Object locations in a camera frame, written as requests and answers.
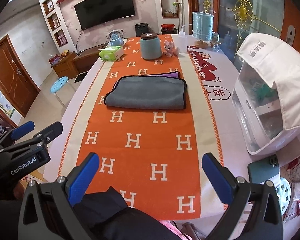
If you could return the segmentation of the purple grey microfibre towel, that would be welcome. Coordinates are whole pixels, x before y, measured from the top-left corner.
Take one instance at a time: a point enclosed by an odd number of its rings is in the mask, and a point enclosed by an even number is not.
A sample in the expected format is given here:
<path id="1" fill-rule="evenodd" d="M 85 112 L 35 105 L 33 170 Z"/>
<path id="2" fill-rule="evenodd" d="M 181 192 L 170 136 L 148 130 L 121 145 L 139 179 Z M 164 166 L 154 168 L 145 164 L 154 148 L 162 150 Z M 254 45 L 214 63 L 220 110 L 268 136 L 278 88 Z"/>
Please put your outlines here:
<path id="1" fill-rule="evenodd" d="M 179 71 L 129 75 L 117 80 L 104 97 L 108 107 L 145 110 L 183 110 L 187 84 Z"/>

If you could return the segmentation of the light blue round stool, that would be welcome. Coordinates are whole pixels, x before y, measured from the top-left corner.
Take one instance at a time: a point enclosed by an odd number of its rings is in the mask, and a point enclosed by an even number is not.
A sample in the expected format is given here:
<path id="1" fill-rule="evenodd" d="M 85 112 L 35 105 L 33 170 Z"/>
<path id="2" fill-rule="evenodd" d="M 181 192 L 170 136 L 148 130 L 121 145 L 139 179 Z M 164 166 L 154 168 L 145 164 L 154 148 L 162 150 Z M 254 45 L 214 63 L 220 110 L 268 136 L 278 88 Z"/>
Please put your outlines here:
<path id="1" fill-rule="evenodd" d="M 63 108 L 66 108 L 66 106 L 59 98 L 57 92 L 61 90 L 66 84 L 68 84 L 74 91 L 76 91 L 74 86 L 69 82 L 69 78 L 67 76 L 60 77 L 50 88 L 50 93 L 56 97 Z"/>

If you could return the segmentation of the dark green smartphone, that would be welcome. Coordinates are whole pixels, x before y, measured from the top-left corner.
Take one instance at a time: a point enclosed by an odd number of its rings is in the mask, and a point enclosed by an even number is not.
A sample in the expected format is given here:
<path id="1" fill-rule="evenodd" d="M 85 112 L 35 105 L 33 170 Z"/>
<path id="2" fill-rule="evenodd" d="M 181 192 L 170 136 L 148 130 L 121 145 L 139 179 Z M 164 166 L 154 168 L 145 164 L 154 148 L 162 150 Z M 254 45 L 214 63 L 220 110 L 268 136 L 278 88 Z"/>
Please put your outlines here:
<path id="1" fill-rule="evenodd" d="M 271 155 L 248 165 L 249 181 L 262 184 L 280 174 L 277 155 Z"/>

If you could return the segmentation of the brown wooden door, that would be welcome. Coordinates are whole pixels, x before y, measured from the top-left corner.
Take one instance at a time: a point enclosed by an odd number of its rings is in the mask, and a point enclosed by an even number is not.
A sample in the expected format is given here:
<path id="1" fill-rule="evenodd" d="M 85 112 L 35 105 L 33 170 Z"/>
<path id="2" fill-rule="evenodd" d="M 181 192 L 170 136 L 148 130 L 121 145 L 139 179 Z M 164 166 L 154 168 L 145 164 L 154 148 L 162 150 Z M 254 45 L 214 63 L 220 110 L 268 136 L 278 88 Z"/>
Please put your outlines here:
<path id="1" fill-rule="evenodd" d="M 0 39 L 0 91 L 23 117 L 40 92 L 16 54 L 8 35 Z"/>

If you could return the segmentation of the green tissue pack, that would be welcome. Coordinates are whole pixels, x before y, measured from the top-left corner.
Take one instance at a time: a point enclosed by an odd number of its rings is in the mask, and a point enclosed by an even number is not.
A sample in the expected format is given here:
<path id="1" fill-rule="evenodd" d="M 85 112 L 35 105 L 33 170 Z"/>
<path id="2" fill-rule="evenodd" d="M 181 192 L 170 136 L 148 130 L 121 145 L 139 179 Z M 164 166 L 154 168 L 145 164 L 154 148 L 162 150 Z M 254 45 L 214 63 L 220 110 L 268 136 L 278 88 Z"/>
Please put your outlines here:
<path id="1" fill-rule="evenodd" d="M 102 61 L 117 61 L 123 54 L 123 46 L 112 46 L 100 50 L 99 57 Z"/>

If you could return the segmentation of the orange H-pattern table runner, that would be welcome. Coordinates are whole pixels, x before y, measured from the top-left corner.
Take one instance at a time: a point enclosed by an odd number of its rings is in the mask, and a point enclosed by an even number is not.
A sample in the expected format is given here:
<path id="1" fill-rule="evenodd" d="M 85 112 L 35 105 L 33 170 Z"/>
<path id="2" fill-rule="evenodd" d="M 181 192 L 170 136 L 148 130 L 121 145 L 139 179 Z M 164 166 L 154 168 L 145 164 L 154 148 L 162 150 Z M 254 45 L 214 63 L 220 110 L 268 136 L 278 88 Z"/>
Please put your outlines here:
<path id="1" fill-rule="evenodd" d="M 91 152 L 100 159 L 88 192 L 115 188 L 130 207 L 162 220 L 213 216 L 225 209 L 202 170 L 202 157 L 222 161 L 211 104 L 190 53 L 146 61 L 140 39 L 129 38 L 124 55 L 105 62 L 81 103 L 61 155 L 67 175 Z M 111 108 L 104 98 L 125 76 L 178 71 L 186 85 L 180 111 Z"/>

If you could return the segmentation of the teal ceramic jar brown lid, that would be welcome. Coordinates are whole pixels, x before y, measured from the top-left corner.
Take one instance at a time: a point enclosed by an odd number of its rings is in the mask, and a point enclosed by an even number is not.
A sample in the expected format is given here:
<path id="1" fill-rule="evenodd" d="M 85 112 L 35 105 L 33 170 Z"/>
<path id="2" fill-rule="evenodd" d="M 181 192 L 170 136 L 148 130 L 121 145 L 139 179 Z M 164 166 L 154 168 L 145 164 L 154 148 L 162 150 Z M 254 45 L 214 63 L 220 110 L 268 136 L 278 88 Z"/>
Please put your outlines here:
<path id="1" fill-rule="evenodd" d="M 160 39 L 156 33 L 145 33 L 140 36 L 141 55 L 144 60 L 156 60 L 162 56 Z"/>

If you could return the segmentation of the pink plush toy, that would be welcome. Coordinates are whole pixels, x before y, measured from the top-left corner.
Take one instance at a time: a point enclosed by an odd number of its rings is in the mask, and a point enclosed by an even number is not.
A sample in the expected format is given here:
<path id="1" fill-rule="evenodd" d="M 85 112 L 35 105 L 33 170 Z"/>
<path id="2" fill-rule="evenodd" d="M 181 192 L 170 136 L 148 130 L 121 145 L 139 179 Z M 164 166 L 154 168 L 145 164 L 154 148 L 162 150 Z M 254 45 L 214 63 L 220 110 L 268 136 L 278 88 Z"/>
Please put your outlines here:
<path id="1" fill-rule="evenodd" d="M 165 40 L 163 54 L 167 57 L 178 56 L 179 48 L 173 42 Z"/>

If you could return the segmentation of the red round container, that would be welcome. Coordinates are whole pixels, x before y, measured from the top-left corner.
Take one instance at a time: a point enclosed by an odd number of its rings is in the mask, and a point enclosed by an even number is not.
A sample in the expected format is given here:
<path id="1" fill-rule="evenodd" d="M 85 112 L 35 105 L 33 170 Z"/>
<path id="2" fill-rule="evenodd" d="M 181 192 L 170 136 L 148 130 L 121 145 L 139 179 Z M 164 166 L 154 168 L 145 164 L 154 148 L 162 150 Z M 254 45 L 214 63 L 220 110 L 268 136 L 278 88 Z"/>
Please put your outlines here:
<path id="1" fill-rule="evenodd" d="M 176 34 L 177 32 L 178 32 L 178 29 L 175 28 L 174 24 L 162 24 L 161 25 L 161 33 L 162 33 L 162 35 Z"/>

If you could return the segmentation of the white squeeze bottle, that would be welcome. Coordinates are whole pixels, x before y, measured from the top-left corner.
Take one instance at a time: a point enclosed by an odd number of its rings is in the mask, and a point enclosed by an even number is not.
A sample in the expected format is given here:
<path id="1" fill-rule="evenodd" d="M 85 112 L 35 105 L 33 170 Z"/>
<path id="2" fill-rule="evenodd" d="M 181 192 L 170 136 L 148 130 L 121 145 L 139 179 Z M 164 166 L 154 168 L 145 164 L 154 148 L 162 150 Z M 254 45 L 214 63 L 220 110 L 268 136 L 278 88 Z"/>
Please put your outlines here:
<path id="1" fill-rule="evenodd" d="M 181 53 L 187 53 L 187 36 L 185 34 L 185 27 L 186 25 L 183 25 L 178 34 L 179 51 Z"/>

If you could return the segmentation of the white cloth cover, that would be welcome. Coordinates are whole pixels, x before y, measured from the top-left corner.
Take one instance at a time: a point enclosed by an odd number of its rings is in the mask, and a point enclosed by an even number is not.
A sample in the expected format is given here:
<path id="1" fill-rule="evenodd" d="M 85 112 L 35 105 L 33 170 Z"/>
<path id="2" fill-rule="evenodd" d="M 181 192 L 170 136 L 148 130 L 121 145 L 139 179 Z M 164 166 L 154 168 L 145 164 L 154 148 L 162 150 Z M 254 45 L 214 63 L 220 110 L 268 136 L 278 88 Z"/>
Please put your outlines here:
<path id="1" fill-rule="evenodd" d="M 283 128 L 300 128 L 300 53 L 268 34 L 250 33 L 237 55 L 279 96 Z"/>

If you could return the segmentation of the clear drinking glass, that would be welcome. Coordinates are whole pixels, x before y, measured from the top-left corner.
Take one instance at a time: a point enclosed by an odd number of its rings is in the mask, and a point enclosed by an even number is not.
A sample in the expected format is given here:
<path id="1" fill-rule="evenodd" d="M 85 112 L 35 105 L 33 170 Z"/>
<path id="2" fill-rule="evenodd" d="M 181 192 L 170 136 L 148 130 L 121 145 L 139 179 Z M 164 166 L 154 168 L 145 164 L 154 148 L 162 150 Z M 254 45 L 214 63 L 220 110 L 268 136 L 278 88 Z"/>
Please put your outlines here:
<path id="1" fill-rule="evenodd" d="M 219 51 L 219 33 L 212 33 L 211 48 L 215 51 Z"/>

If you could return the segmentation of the gold ornament on door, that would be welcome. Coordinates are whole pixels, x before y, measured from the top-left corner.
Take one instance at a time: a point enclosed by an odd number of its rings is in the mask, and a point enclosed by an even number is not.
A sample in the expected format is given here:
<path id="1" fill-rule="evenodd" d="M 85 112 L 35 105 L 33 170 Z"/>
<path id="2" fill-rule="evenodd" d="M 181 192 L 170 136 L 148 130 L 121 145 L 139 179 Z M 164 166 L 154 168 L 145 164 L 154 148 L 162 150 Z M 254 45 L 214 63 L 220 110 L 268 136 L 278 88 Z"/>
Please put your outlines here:
<path id="1" fill-rule="evenodd" d="M 251 27 L 252 22 L 256 20 L 250 0 L 237 0 L 232 12 L 238 29 L 247 30 Z"/>

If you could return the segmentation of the white wall shelf unit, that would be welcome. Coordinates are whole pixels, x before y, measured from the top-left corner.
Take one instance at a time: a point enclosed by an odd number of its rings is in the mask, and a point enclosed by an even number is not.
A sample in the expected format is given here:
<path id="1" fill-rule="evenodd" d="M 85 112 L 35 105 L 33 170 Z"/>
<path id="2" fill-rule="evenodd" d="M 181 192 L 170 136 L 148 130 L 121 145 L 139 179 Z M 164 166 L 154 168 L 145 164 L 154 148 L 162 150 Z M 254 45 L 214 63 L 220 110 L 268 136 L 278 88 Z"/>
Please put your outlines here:
<path id="1" fill-rule="evenodd" d="M 61 54 L 65 50 L 75 51 L 75 45 L 70 37 L 57 0 L 39 0 L 39 4 L 59 53 Z"/>

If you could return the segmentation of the black wall television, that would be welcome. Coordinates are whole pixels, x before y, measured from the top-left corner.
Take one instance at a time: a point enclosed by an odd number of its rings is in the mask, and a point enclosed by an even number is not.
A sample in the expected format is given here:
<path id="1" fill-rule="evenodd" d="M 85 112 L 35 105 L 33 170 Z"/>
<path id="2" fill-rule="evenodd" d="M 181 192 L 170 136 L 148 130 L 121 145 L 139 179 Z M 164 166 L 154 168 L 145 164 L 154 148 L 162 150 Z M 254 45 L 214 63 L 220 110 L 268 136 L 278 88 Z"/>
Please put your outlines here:
<path id="1" fill-rule="evenodd" d="M 82 30 L 135 15 L 133 0 L 84 0 L 75 11 Z"/>

